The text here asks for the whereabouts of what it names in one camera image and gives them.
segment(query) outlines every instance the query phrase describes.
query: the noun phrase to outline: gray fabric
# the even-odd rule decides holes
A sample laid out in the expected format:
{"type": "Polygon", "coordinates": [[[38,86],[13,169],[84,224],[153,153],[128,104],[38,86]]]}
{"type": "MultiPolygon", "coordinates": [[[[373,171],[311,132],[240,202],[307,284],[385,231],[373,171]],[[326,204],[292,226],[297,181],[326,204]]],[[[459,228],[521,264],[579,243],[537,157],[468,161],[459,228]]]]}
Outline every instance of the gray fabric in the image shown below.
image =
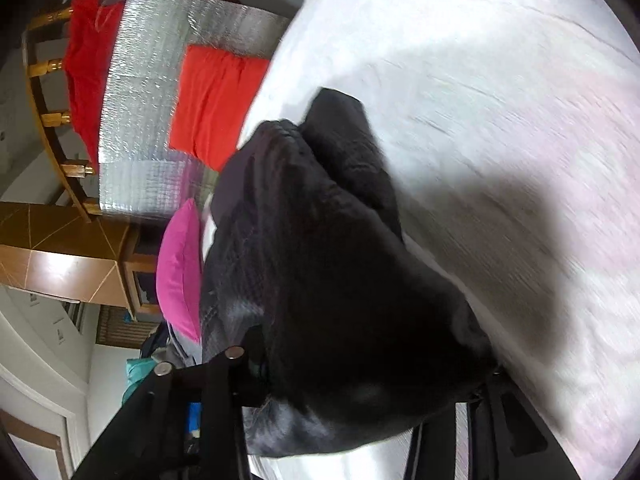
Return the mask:
{"type": "Polygon", "coordinates": [[[169,326],[169,342],[185,363],[191,363],[187,366],[202,364],[202,346],[176,330],[171,324],[167,325],[169,326]]]}
{"type": "Polygon", "coordinates": [[[189,357],[185,360],[170,341],[167,346],[157,348],[151,357],[156,363],[171,363],[176,368],[186,368],[195,364],[189,357]]]}
{"type": "Polygon", "coordinates": [[[221,0],[127,1],[98,142],[104,213],[168,218],[186,198],[204,202],[216,173],[168,147],[184,49],[190,43],[208,44],[268,58],[288,23],[270,12],[221,0]]]}

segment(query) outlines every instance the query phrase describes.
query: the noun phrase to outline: white bed sheet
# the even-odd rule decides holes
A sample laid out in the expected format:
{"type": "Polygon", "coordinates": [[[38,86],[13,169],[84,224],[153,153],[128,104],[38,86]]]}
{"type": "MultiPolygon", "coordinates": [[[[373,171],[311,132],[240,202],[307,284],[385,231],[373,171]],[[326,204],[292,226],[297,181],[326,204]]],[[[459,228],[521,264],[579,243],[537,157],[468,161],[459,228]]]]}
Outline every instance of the white bed sheet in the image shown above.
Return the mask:
{"type": "Polygon", "coordinates": [[[207,254],[209,254],[209,249],[213,245],[213,238],[216,235],[216,223],[213,221],[210,209],[212,198],[213,193],[209,193],[202,206],[202,212],[200,213],[200,231],[202,232],[200,238],[200,263],[203,266],[204,260],[207,259],[207,254]]]}
{"type": "MultiPolygon", "coordinates": [[[[413,245],[418,257],[424,253],[413,245]]],[[[409,455],[412,432],[344,453],[249,457],[251,472],[262,480],[402,480],[409,455]]],[[[466,404],[456,405],[456,468],[450,480],[468,480],[469,446],[466,404]]]]}
{"type": "Polygon", "coordinates": [[[403,228],[584,480],[640,438],[639,66],[603,0],[306,0],[239,141],[362,101],[403,228]]]}

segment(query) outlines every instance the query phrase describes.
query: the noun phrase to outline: red cloth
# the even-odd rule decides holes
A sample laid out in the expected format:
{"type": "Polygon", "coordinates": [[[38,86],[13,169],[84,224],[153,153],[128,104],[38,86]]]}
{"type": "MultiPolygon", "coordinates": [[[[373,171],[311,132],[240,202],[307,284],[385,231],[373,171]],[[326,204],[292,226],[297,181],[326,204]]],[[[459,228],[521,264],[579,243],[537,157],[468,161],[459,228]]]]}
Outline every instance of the red cloth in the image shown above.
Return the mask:
{"type": "Polygon", "coordinates": [[[189,45],[180,72],[169,147],[221,171],[236,151],[244,118],[268,66],[268,59],[189,45]]]}
{"type": "Polygon", "coordinates": [[[100,6],[98,0],[72,0],[70,39],[63,66],[69,89],[71,124],[98,164],[102,99],[124,0],[100,6]]]}

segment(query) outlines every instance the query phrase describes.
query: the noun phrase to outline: pink pillow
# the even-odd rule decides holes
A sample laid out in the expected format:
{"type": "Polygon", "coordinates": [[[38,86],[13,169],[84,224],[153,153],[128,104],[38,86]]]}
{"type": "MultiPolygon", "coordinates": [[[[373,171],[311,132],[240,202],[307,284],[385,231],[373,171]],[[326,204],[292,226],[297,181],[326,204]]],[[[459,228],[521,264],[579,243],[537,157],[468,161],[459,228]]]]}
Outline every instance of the pink pillow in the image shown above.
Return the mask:
{"type": "Polygon", "coordinates": [[[156,293],[164,318],[200,341],[200,220],[193,198],[175,212],[162,236],[156,293]]]}

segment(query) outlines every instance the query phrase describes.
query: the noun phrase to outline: blue cloth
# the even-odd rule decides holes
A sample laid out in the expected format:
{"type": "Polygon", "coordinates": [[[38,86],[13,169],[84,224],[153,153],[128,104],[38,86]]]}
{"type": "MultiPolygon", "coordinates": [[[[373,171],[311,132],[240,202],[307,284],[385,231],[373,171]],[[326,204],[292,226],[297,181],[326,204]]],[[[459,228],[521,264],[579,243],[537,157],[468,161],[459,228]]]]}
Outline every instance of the blue cloth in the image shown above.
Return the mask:
{"type": "Polygon", "coordinates": [[[202,414],[202,404],[200,402],[189,403],[189,414],[187,416],[187,433],[200,429],[200,415],[202,414]]]}

